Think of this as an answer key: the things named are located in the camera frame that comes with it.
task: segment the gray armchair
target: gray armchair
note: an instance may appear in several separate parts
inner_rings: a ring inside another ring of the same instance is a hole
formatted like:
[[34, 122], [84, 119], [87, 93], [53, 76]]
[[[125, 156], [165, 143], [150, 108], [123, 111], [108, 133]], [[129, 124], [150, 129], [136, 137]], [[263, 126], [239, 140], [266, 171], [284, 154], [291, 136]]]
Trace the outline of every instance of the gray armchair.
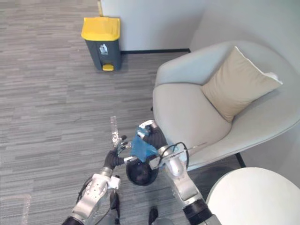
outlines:
[[[283, 85], [254, 101], [232, 124], [205, 98], [205, 84], [236, 45], [263, 72], [274, 72]], [[300, 120], [300, 75], [281, 56], [264, 46], [226, 42], [163, 64], [153, 91], [154, 118], [171, 143], [190, 150], [190, 170], [270, 140]]]

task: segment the white round table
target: white round table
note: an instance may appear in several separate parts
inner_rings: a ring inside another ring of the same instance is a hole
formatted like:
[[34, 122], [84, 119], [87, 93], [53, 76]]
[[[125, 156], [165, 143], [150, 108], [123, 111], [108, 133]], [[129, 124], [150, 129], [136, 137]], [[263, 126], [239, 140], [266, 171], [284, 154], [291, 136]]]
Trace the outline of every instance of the white round table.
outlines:
[[224, 175], [207, 203], [222, 225], [300, 225], [300, 189], [262, 168], [246, 167]]

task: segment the gray trash bin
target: gray trash bin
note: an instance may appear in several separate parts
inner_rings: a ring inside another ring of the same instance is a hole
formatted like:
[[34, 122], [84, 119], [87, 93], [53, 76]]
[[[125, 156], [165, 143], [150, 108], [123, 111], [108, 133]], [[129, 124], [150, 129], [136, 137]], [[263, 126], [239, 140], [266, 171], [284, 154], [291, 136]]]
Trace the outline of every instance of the gray trash bin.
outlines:
[[113, 71], [121, 68], [119, 18], [85, 17], [81, 36], [97, 69]]

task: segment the yellow pedal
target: yellow pedal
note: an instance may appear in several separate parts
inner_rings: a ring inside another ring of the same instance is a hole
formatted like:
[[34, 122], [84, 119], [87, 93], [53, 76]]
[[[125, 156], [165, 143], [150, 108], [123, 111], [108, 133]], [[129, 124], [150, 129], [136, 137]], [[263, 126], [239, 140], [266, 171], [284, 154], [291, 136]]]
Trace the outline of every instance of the yellow pedal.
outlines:
[[104, 71], [113, 71], [114, 68], [113, 68], [112, 64], [105, 64], [105, 65], [102, 66], [102, 69]]

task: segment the blue rag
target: blue rag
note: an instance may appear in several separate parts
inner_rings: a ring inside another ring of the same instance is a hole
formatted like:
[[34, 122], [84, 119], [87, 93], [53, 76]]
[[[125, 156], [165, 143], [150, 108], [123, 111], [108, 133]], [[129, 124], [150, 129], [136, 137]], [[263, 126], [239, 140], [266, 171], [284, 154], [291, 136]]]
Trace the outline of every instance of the blue rag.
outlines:
[[[143, 134], [147, 135], [148, 131], [146, 129], [142, 129], [138, 127], [137, 131], [141, 131]], [[135, 137], [131, 142], [131, 156], [136, 156], [142, 162], [146, 162], [147, 157], [157, 155], [158, 151], [150, 144], [143, 141], [138, 135], [137, 131], [135, 133]]]

